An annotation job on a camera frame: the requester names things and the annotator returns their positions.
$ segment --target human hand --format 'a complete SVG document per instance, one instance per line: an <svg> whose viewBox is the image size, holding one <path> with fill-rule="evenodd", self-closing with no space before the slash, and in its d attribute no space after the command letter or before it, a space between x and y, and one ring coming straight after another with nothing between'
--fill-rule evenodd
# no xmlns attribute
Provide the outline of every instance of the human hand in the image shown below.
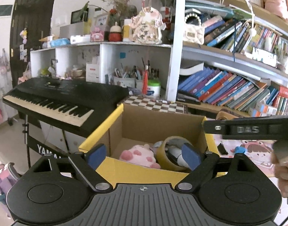
<svg viewBox="0 0 288 226"><path fill-rule="evenodd" d="M278 187L284 198L288 197L288 156L282 160L278 160L276 155L272 153L271 162L275 164L274 174L279 179Z"/></svg>

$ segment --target pen holder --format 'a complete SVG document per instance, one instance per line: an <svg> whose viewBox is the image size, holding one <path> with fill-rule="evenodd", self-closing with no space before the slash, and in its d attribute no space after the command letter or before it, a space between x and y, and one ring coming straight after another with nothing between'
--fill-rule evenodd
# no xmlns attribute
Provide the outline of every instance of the pen holder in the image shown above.
<svg viewBox="0 0 288 226"><path fill-rule="evenodd" d="M135 80L135 87L142 91L142 89L143 89L143 80Z"/></svg>
<svg viewBox="0 0 288 226"><path fill-rule="evenodd" d="M133 87L135 88L135 78L119 78L113 77L114 85L118 85L121 87Z"/></svg>

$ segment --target red tassel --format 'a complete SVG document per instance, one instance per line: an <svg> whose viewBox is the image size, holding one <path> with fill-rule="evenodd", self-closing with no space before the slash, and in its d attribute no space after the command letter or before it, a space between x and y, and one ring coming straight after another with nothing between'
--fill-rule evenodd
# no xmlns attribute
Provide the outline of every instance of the red tassel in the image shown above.
<svg viewBox="0 0 288 226"><path fill-rule="evenodd" d="M145 75L143 79L143 88L142 88L142 94L147 94L147 88L148 88L148 72L145 70Z"/></svg>

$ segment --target tape roll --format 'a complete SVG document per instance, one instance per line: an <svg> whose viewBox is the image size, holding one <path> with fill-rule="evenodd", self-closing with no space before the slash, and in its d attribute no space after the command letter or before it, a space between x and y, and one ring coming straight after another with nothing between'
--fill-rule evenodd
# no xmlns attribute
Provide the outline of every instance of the tape roll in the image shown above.
<svg viewBox="0 0 288 226"><path fill-rule="evenodd" d="M180 149L182 148L182 145L184 143L191 144L190 141L188 141L187 139L183 137L179 137L179 136L168 137L162 142L161 146L157 149L157 154L156 154L157 161L159 165L161 166L161 169L176 171L176 172L188 170L188 168L186 167L180 167L180 166L175 165L168 159L165 153L165 146L166 146L166 143L170 143L170 141L173 142L173 140L174 140L174 143L177 142L176 146Z"/></svg>

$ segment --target white handbag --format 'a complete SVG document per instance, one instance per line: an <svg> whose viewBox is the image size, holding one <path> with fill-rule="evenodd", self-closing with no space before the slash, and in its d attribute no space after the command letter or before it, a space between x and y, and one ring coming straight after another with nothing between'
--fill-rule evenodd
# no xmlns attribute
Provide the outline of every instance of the white handbag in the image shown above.
<svg viewBox="0 0 288 226"><path fill-rule="evenodd" d="M197 18L199 25L187 24L187 19L190 17ZM204 44L205 41L205 28L202 27L202 22L200 18L195 13L190 13L185 16L185 25L184 25L184 37L183 40L187 42Z"/></svg>

